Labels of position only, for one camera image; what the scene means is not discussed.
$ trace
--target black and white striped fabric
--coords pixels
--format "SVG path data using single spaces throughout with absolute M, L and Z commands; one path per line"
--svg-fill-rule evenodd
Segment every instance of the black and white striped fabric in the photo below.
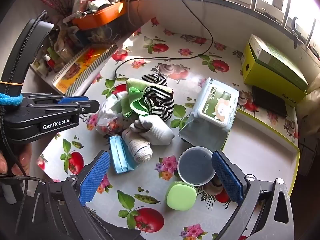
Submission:
M 141 77 L 142 80 L 166 86 L 168 84 L 167 79 L 162 74 L 151 74 L 151 75 L 144 75 Z
M 173 92 L 169 93 L 159 87 L 147 87 L 144 100 L 149 114 L 158 115 L 163 121 L 171 118 L 173 113 Z

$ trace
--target folded face mask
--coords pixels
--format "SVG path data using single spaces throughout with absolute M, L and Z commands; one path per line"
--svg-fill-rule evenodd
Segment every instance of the folded face mask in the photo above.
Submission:
M 134 161 L 121 136 L 112 136 L 109 140 L 113 166 L 116 173 L 120 174 L 127 171 L 133 171 L 138 166 L 138 163 Z

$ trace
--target black smartphone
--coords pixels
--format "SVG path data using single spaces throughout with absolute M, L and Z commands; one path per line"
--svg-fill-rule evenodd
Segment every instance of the black smartphone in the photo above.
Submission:
M 282 98 L 256 86 L 252 86 L 252 97 L 255 105 L 270 110 L 282 117 L 287 117 L 287 108 Z

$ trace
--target cartoon sheep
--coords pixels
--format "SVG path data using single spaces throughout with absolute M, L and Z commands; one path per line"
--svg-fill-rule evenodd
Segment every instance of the cartoon sheep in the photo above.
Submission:
M 226 115 L 231 113 L 231 105 L 230 100 L 225 100 L 223 98 L 218 98 L 218 103 L 216 107 L 214 108 L 215 113 L 212 113 L 215 115 L 215 119 L 219 119 L 221 122 L 224 122 L 224 119 Z

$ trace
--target silver screw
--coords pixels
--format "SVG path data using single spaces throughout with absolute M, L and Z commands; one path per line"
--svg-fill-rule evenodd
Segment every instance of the silver screw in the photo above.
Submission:
M 247 175 L 247 180 L 254 181 L 256 178 L 252 174 Z
M 284 184 L 284 180 L 283 180 L 282 178 L 278 178 L 278 179 L 277 179 L 277 182 L 278 182 L 279 184 Z
M 76 179 L 76 175 L 72 174 L 68 176 L 69 181 L 74 181 Z

